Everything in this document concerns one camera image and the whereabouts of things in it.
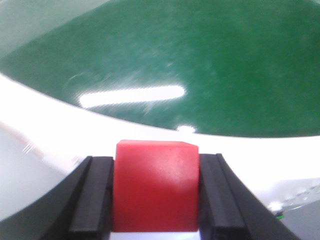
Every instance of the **red block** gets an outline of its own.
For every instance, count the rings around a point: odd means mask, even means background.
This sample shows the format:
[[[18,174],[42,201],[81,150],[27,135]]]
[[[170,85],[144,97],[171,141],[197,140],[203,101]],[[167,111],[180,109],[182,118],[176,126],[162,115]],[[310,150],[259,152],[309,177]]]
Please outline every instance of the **red block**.
[[[116,147],[112,230],[197,231],[198,188],[197,146],[122,140]]]

